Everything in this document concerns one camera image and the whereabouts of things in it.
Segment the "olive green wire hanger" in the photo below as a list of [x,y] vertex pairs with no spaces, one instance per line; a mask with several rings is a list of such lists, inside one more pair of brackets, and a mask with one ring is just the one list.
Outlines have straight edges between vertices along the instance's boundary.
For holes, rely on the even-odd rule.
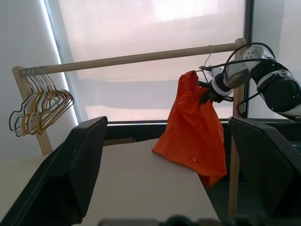
[[[211,45],[209,45],[209,47],[210,47],[210,54],[209,54],[209,56],[207,57],[207,59],[205,60],[205,62],[204,62],[204,64],[203,64],[203,67],[205,67],[205,65],[206,65],[206,63],[207,63],[207,61],[208,61],[208,59],[210,58],[210,56],[211,56],[211,54],[212,54],[212,52],[213,52],[213,47],[212,47]],[[198,70],[198,71],[199,71],[199,72],[202,72],[202,74],[203,74],[203,76],[204,76],[204,78],[205,78],[206,83],[209,83],[209,81],[208,81],[208,79],[207,79],[207,76],[205,75],[204,70],[203,70],[203,69],[200,69],[200,70]]]

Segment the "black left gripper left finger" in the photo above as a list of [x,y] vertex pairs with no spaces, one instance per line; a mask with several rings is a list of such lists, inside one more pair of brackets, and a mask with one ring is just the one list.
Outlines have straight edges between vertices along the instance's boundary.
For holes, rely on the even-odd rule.
[[38,167],[0,226],[73,226],[87,214],[108,119],[80,123]]

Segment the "orange shorts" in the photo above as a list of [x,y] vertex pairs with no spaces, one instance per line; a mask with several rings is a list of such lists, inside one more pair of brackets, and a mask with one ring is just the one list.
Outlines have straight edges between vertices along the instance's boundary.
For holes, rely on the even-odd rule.
[[198,173],[207,187],[227,174],[223,126],[211,101],[200,104],[207,88],[196,71],[181,75],[166,130],[152,151]]

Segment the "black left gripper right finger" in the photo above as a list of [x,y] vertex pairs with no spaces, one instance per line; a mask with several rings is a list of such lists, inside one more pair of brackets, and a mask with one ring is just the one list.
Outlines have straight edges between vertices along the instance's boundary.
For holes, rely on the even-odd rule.
[[301,123],[284,120],[271,126],[231,117],[229,125],[245,177],[265,214],[301,220]]

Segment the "wooden clothes rack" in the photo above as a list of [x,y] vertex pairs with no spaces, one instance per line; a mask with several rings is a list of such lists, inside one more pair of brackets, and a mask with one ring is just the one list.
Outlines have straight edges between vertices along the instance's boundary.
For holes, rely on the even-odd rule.
[[[146,61],[155,61],[162,59],[170,59],[177,57],[190,57],[197,55],[204,55],[210,53],[221,53],[236,50],[246,44],[245,38],[239,38],[235,40],[235,43],[227,43],[220,45],[210,45],[196,48],[185,48],[169,51],[161,51],[154,53],[138,54],[131,56],[119,56],[106,59],[97,59],[90,61],[81,61],[60,65],[46,66],[48,74],[63,73],[77,70],[85,70],[106,66],[124,65],[131,63],[139,63]],[[19,88],[21,97],[25,101],[31,95],[30,86],[23,80],[23,73],[25,69],[22,66],[16,66],[12,69],[14,78]],[[238,97],[240,100],[243,96],[243,87],[239,87],[234,90],[234,97]],[[36,139],[39,143],[40,149],[43,155],[50,154],[53,151],[47,132],[42,135],[36,135]],[[234,139],[231,139],[231,160],[230,160],[230,191],[229,191],[229,217],[232,217],[237,213],[238,205],[238,176],[239,176],[239,157],[237,149],[235,147]]]

